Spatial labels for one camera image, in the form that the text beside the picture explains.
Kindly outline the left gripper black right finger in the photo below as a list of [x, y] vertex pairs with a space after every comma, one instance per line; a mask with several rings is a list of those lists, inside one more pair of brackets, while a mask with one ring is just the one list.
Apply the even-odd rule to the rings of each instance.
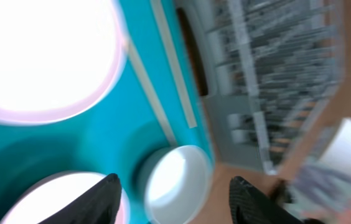
[[303, 224], [240, 176], [230, 181], [228, 201], [233, 224]]

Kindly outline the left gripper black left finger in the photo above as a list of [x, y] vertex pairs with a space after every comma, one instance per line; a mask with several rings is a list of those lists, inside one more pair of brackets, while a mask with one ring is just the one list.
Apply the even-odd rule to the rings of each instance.
[[116, 224], [122, 222], [122, 186], [109, 174], [66, 207], [39, 224]]

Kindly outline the grey-white bowl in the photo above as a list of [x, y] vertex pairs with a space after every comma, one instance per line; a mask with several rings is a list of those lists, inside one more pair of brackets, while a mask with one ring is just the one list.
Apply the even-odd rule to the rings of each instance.
[[198, 146], [158, 149], [136, 173], [136, 188], [150, 223], [186, 224], [204, 206], [213, 167]]

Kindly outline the pink plate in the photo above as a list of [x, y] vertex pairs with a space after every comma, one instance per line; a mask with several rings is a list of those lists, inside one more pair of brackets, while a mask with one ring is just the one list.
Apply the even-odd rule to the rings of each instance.
[[118, 1], [0, 1], [0, 124], [49, 124], [94, 107], [124, 69]]

